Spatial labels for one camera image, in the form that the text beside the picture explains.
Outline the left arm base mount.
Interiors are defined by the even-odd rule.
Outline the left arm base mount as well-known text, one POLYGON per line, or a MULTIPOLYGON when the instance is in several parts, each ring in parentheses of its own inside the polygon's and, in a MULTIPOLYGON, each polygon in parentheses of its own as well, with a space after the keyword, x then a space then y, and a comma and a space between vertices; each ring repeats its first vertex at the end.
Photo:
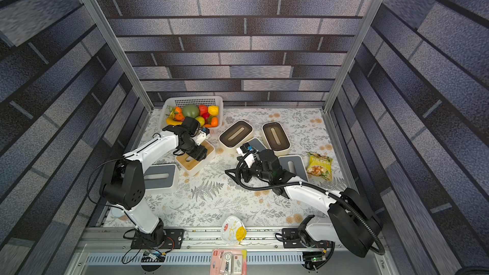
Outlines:
POLYGON ((160 229, 153 234, 144 234, 138 230, 132 237, 132 250, 178 250, 182 247, 184 229, 160 229))

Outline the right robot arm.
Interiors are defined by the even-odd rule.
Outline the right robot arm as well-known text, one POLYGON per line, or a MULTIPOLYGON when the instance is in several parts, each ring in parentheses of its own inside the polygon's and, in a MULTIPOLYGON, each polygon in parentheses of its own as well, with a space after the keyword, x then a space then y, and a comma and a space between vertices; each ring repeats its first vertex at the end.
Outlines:
POLYGON ((383 224, 367 200, 352 188, 329 190, 314 185, 286 170, 272 150, 251 146, 238 149, 238 163, 225 170, 240 187, 250 191, 271 190, 277 196, 302 202, 325 214, 309 216, 299 226, 299 240, 305 247, 319 241, 342 244, 358 257, 372 251, 385 254, 379 234, 383 224))

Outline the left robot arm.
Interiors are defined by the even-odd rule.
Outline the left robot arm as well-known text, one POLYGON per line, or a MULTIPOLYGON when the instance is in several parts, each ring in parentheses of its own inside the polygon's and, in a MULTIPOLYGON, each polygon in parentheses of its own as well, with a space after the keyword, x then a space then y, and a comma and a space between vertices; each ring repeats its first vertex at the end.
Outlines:
POLYGON ((206 159, 207 149, 202 143, 209 134, 208 128, 187 117, 182 124, 166 126, 149 142, 104 164, 100 196, 129 217, 135 237, 145 246, 159 248, 166 240, 163 221, 145 200, 146 171, 169 152, 183 152, 197 161, 206 159))

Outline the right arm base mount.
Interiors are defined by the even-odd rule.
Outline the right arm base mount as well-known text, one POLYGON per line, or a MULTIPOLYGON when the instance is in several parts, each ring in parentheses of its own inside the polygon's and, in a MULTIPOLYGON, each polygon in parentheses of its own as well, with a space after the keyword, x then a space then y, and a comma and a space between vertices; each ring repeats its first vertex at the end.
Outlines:
POLYGON ((315 248, 327 249, 334 246, 333 241, 315 241, 310 237, 305 229, 301 228, 283 228, 281 232, 275 233, 275 239, 279 241, 284 248, 315 248))

